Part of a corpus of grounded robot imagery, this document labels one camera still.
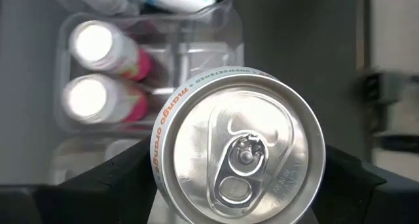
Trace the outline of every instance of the can rim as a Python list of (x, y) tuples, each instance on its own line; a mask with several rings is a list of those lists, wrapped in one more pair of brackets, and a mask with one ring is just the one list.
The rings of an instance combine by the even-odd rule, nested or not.
[[(180, 86), (179, 89), (184, 88), (185, 86), (191, 84), (195, 79), (203, 76), (206, 73), (198, 75), (185, 84)], [(308, 209), (311, 205), (321, 183), (321, 179), (323, 177), (323, 172), (325, 168), (325, 143), (323, 134), (321, 132), (321, 128), (319, 122), (314, 115), (311, 108), (308, 104), (304, 101), (304, 99), (298, 95), (292, 88), (289, 86), (281, 83), (280, 81), (273, 79), (271, 77), (265, 77), (262, 75), (255, 75), (252, 73), (236, 73), (233, 75), (226, 75), (223, 77), (219, 77), (217, 79), (213, 79), (196, 90), (191, 92), (184, 101), (178, 106), (178, 110), (173, 112), (172, 119), (169, 121), (167, 125), (167, 129), (165, 130), (164, 135), (161, 135), (161, 138), (164, 138), (162, 141), (162, 148), (161, 148), (161, 171), (164, 179), (164, 186), (168, 191), (168, 196), (171, 200), (176, 200), (173, 202), (173, 205), (176, 207), (177, 211), (181, 214), (181, 216), (190, 221), (192, 223), (201, 223), (202, 220), (205, 220), (209, 223), (216, 223), (215, 220), (210, 219), (209, 217), (205, 216), (204, 214), (200, 213), (188, 200), (187, 197), (181, 192), (181, 188), (177, 183), (175, 172), (173, 168), (173, 156), (172, 152), (173, 148), (170, 148), (168, 144), (174, 141), (177, 131), (179, 130), (179, 125), (183, 122), (181, 120), (185, 114), (187, 114), (188, 109), (191, 109), (194, 105), (196, 105), (200, 100), (205, 98), (208, 95), (208, 88), (216, 82), (224, 82), (224, 83), (232, 83), (234, 79), (243, 78), (243, 77), (254, 77), (258, 79), (260, 83), (263, 83), (263, 86), (266, 84), (270, 84), (271, 86), (277, 86), (281, 89), (282, 92), (279, 92), (281, 96), (284, 96), (285, 93), (288, 97), (291, 96), (293, 100), (296, 100), (298, 103), (298, 107), (293, 108), (297, 115), (304, 114), (305, 116), (309, 116), (310, 119), (307, 117), (302, 119), (303, 116), (300, 117), (301, 123), (303, 125), (304, 131), (306, 132), (306, 137), (308, 140), (308, 151), (309, 151), (309, 159), (308, 159), (308, 168), (306, 172), (306, 177), (301, 185), (300, 190), (298, 191), (297, 195), (294, 199), (278, 214), (274, 215), (273, 217), (261, 222), (261, 223), (277, 223), (278, 218), (280, 221), (286, 223), (295, 223), (297, 222), (303, 215), (303, 213)], [(307, 122), (311, 121), (311, 126), (314, 126), (310, 129)]]
[[(85, 79), (94, 79), (100, 82), (106, 90), (106, 102), (105, 105), (95, 114), (89, 115), (87, 117), (80, 117), (80, 115), (75, 114), (71, 109), (70, 105), (68, 104), (68, 96), (69, 93), (74, 89), (77, 84)], [(118, 86), (113, 82), (112, 79), (106, 77), (105, 75), (95, 73), (89, 74), (82, 77), (77, 77), (73, 79), (70, 83), (65, 86), (62, 94), (62, 105), (64, 111), (72, 118), (77, 121), (85, 122), (88, 124), (104, 122), (106, 121), (112, 114), (112, 110), (117, 105), (118, 99)]]
[[(79, 52), (76, 48), (76, 40), (79, 34), (86, 29), (86, 27), (91, 25), (97, 25), (107, 28), (112, 35), (112, 43), (111, 48), (107, 52), (107, 54), (101, 58), (100, 60), (96, 61), (88, 61), (80, 56)], [(79, 24), (72, 32), (69, 38), (69, 49), (72, 55), (77, 59), (83, 67), (95, 70), (95, 71), (111, 71), (116, 69), (118, 66), (116, 65), (117, 62), (117, 54), (112, 53), (119, 53), (122, 50), (122, 41), (121, 38), (124, 38), (121, 30), (118, 27), (114, 26), (113, 24), (99, 21), (99, 20), (90, 20)]]

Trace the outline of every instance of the pink label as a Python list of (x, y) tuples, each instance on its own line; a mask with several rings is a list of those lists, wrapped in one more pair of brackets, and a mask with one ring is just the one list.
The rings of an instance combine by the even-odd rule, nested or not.
[(139, 48), (138, 50), (138, 61), (136, 64), (132, 64), (121, 73), (123, 77), (131, 79), (133, 81), (140, 81), (145, 78), (151, 70), (151, 58), (147, 52)]
[(124, 119), (124, 122), (135, 122), (142, 119), (146, 114), (149, 107), (147, 97), (141, 91), (131, 88), (130, 100), (132, 100), (133, 108), (131, 113)]

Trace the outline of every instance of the plastic organizer tray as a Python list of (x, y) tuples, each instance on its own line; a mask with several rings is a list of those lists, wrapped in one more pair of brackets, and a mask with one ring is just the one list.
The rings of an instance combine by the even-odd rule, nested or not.
[[(93, 2), (94, 6), (96, 5), (96, 7), (92, 7), (91, 5), (93, 4), (89, 5), (88, 3), (86, 3), (85, 2), (86, 0), (57, 0), (57, 1), (61, 4), (61, 6), (63, 6), (65, 9), (67, 9), (70, 12), (85, 12), (85, 13), (90, 13), (90, 14), (108, 15), (107, 12), (103, 11), (103, 10), (108, 10), (107, 7), (104, 7), (103, 5), (98, 5), (98, 3), (95, 1), (90, 1), (90, 2)], [(133, 11), (133, 5), (139, 7), (139, 15), (165, 12), (164, 10), (161, 10), (158, 7), (141, 4), (140, 0), (129, 0), (128, 4), (129, 5), (124, 10), (120, 10), (119, 16), (131, 17), (133, 15), (137, 15), (137, 14), (133, 14), (135, 13), (135, 11)], [(220, 2), (216, 4), (215, 6), (227, 7), (227, 6), (231, 6), (231, 4), (232, 4), (232, 0), (223, 0), (223, 2)]]
[[(89, 20), (111, 22), (134, 39), (152, 57), (153, 68), (140, 87), (149, 95), (148, 115), (133, 123), (82, 124), (68, 117), (61, 103), (64, 86), (90, 72), (69, 51), (69, 36), (74, 28)], [(117, 136), (141, 138), (153, 129), (156, 114), (170, 94), (189, 77), (206, 69), (243, 64), (242, 25), (228, 5), (215, 5), (193, 15), (143, 15), (135, 18), (104, 18), (78, 13), (62, 25), (56, 53), (54, 113), (67, 132), (116, 132)]]

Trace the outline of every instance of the can tab rivet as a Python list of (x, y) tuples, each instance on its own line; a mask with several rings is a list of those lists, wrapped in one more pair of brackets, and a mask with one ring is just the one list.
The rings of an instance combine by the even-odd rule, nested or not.
[(239, 135), (227, 146), (215, 178), (215, 198), (226, 207), (247, 210), (263, 191), (268, 148), (252, 133)]

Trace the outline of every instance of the can lid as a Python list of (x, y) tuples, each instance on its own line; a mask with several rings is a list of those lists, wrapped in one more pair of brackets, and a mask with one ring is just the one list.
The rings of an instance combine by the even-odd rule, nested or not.
[(192, 78), (161, 135), (173, 143), (162, 152), (165, 187), (194, 223), (294, 223), (317, 192), (325, 146), (316, 116), (257, 73), (226, 67)]
[(135, 145), (138, 142), (139, 142), (139, 140), (129, 140), (129, 139), (114, 141), (106, 149), (105, 160), (109, 160), (109, 159), (119, 155), (120, 153), (129, 149), (131, 146)]
[(63, 107), (74, 119), (85, 123), (105, 120), (116, 104), (116, 88), (112, 80), (91, 74), (71, 81), (64, 89)]

